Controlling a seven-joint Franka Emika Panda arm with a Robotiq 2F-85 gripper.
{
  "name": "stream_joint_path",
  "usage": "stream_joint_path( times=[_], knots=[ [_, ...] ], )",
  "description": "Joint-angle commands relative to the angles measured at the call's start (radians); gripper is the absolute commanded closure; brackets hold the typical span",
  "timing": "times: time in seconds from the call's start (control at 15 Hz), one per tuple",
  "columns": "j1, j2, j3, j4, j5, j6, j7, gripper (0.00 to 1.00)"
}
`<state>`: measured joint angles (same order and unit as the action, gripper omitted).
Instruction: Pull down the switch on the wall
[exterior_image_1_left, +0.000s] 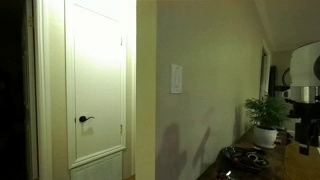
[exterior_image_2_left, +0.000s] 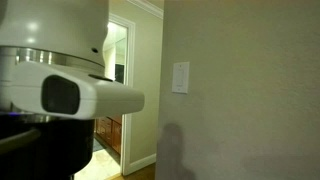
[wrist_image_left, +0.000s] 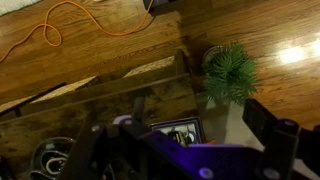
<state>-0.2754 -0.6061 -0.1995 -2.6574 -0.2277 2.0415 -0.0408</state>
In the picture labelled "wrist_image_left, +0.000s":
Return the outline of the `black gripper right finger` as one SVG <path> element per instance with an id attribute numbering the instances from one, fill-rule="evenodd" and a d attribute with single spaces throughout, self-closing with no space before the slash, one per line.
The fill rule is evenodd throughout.
<path id="1" fill-rule="evenodd" d="M 256 99 L 245 101 L 243 121 L 264 146 L 257 167 L 262 180 L 309 180 L 294 169 L 299 159 L 320 176 L 320 126 L 312 130 L 288 118 L 278 118 Z"/>

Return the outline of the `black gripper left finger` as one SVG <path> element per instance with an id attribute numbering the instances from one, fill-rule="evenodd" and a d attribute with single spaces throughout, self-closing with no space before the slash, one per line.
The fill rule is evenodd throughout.
<path id="1" fill-rule="evenodd" d="M 133 116 L 117 117 L 110 127 L 84 127 L 58 180 L 160 180 L 156 151 L 143 141 L 151 134 Z"/>

